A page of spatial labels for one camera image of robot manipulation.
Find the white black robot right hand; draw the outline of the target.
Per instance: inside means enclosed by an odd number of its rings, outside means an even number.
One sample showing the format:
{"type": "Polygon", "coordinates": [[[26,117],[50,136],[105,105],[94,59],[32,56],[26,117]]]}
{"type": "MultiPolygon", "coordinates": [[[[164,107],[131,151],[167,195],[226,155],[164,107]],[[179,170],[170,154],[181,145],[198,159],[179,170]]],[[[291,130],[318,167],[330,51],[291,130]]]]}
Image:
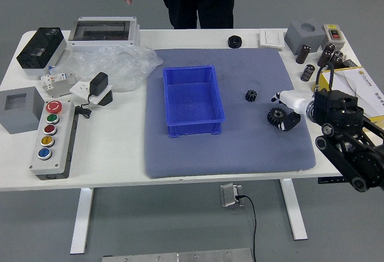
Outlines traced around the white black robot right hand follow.
{"type": "Polygon", "coordinates": [[[314,97],[307,91],[281,91],[277,92],[272,98],[272,102],[278,101],[280,104],[292,109],[287,112],[279,107],[272,108],[268,113],[268,122],[282,131],[289,131],[301,120],[301,115],[314,122],[313,107],[314,97]]]}

